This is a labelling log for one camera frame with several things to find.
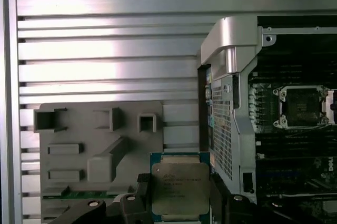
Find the dell logo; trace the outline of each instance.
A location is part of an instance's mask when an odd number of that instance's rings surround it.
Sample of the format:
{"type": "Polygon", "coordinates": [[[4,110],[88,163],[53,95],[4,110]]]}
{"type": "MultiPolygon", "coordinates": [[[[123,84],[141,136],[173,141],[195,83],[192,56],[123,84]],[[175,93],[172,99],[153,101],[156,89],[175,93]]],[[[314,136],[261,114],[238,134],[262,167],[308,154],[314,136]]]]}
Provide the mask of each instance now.
{"type": "Polygon", "coordinates": [[[329,157],[329,171],[333,171],[333,157],[329,157]]]}

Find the silver metal frame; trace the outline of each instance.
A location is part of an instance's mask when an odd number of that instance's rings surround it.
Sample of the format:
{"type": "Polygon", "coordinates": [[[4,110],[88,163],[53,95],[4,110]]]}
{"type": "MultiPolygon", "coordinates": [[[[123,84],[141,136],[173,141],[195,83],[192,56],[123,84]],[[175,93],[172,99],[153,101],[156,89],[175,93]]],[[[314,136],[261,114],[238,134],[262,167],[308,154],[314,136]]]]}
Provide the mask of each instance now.
{"type": "MultiPolygon", "coordinates": [[[[222,172],[222,178],[232,193],[239,193],[256,202],[255,193],[243,190],[243,173],[252,173],[255,184],[255,133],[249,118],[248,74],[256,67],[256,55],[261,50],[262,28],[257,16],[233,16],[219,20],[201,46],[201,64],[212,65],[212,79],[221,79],[221,86],[231,85],[231,74],[239,72],[240,107],[231,113],[232,179],[222,172]]],[[[223,100],[233,101],[222,88],[223,100]]]]}
{"type": "Polygon", "coordinates": [[[0,0],[2,223],[22,223],[16,0],[0,0]]]}

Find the screw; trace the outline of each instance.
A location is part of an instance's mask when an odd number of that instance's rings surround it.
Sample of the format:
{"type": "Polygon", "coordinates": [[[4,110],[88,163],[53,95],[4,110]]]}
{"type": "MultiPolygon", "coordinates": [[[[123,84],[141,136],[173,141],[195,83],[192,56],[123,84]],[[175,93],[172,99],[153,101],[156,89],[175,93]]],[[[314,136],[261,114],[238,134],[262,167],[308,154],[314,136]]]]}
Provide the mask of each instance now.
{"type": "Polygon", "coordinates": [[[90,207],[96,207],[96,206],[98,206],[98,202],[96,202],[96,201],[91,201],[91,202],[89,203],[89,206],[90,206],[90,207]]]}
{"type": "Polygon", "coordinates": [[[243,200],[243,198],[241,196],[234,196],[234,199],[236,201],[242,201],[243,200]]]}

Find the perforated metal panel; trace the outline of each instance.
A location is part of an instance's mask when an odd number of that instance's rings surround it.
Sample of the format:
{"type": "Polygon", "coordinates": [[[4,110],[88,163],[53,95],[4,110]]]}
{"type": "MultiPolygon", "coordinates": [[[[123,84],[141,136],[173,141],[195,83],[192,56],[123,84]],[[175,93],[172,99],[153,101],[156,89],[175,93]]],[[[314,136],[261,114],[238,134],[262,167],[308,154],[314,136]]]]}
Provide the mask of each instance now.
{"type": "Polygon", "coordinates": [[[231,101],[222,100],[221,86],[212,89],[216,163],[232,180],[231,101]]]}

